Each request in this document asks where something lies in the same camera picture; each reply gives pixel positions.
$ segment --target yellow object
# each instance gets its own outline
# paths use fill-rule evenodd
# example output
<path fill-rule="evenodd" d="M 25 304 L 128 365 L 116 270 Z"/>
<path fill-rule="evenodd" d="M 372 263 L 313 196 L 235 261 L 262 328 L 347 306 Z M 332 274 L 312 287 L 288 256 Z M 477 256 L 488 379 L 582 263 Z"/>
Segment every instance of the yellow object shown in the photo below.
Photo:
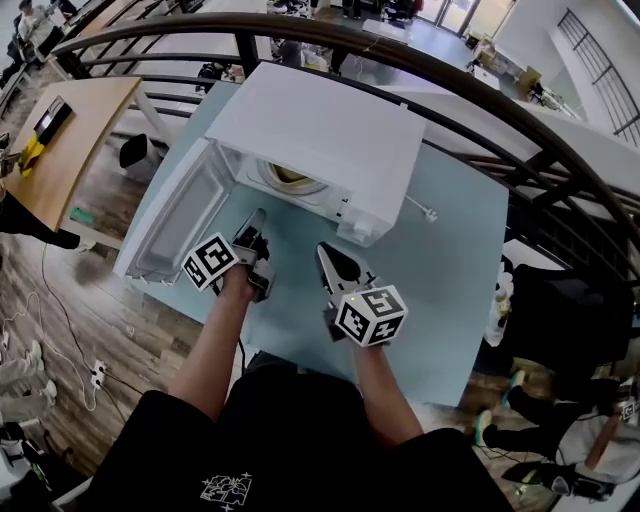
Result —
<path fill-rule="evenodd" d="M 44 146 L 38 142 L 38 136 L 34 133 L 18 159 L 18 167 L 22 176 L 26 178 L 31 174 L 43 151 Z"/>

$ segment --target shoe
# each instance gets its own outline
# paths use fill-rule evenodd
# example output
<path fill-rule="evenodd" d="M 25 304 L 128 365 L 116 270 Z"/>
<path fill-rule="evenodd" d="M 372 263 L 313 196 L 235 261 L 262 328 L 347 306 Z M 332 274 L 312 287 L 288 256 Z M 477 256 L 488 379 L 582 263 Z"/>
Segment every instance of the shoe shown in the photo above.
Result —
<path fill-rule="evenodd" d="M 42 360 L 42 346 L 36 340 L 31 342 L 31 350 L 27 352 L 25 358 L 29 365 L 36 368 L 37 371 L 44 371 L 44 361 Z"/>
<path fill-rule="evenodd" d="M 475 427 L 475 441 L 477 446 L 487 446 L 487 443 L 484 442 L 482 435 L 484 431 L 487 429 L 489 425 L 491 425 L 491 421 L 493 420 L 493 415 L 489 409 L 485 409 L 476 418 L 474 423 Z"/>
<path fill-rule="evenodd" d="M 505 391 L 504 395 L 502 395 L 502 406 L 509 407 L 509 393 L 511 390 L 517 386 L 522 386 L 524 384 L 524 379 L 527 374 L 523 370 L 519 370 L 513 374 L 511 377 L 511 383 L 509 384 L 509 389 Z"/>
<path fill-rule="evenodd" d="M 274 2 L 267 5 L 267 12 L 269 14 L 284 14 L 289 10 L 286 2 Z"/>
<path fill-rule="evenodd" d="M 56 397 L 58 396 L 58 388 L 56 386 L 56 383 L 52 380 L 49 380 L 40 394 L 46 396 L 49 400 L 49 403 L 53 405 L 56 402 Z"/>
<path fill-rule="evenodd" d="M 95 247 L 96 243 L 93 240 L 86 240 L 84 238 L 80 239 L 80 243 L 78 247 L 76 247 L 74 252 L 87 252 Z"/>

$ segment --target electrical outlet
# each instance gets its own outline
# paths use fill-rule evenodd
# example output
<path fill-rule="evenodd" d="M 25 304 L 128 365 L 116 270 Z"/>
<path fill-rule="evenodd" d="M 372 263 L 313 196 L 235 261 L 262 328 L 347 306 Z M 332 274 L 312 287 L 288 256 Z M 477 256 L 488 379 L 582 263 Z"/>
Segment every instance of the electrical outlet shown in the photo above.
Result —
<path fill-rule="evenodd" d="M 91 384 L 96 389 L 101 389 L 104 386 L 105 372 L 107 371 L 107 365 L 103 361 L 96 359 L 96 364 L 93 365 L 91 371 Z"/>

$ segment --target printed logo on shirt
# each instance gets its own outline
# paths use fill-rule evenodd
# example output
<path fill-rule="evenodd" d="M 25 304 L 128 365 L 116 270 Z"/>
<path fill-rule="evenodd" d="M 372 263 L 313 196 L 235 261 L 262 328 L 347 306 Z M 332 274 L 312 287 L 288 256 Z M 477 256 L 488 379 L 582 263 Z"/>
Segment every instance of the printed logo on shirt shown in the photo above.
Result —
<path fill-rule="evenodd" d="M 251 487 L 251 475 L 243 473 L 237 478 L 216 475 L 213 478 L 204 480 L 202 483 L 206 487 L 200 494 L 200 498 L 206 501 L 224 503 L 224 507 L 220 508 L 225 512 L 230 512 L 233 510 L 230 505 L 244 505 Z"/>

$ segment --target wooden table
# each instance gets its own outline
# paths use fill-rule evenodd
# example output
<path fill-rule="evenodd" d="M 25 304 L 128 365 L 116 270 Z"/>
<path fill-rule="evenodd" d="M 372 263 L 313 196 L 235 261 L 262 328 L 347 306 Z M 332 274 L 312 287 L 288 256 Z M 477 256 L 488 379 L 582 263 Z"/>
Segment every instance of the wooden table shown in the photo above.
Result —
<path fill-rule="evenodd" d="M 100 233 L 69 218 L 72 198 L 91 168 L 118 119 L 135 101 L 164 141 L 172 137 L 135 77 L 96 78 L 49 85 L 31 111 L 13 146 L 20 152 L 32 137 L 34 127 L 57 96 L 73 114 L 40 156 L 31 175 L 17 171 L 6 178 L 7 190 L 53 231 L 63 228 L 109 247 L 120 248 L 121 240 Z"/>

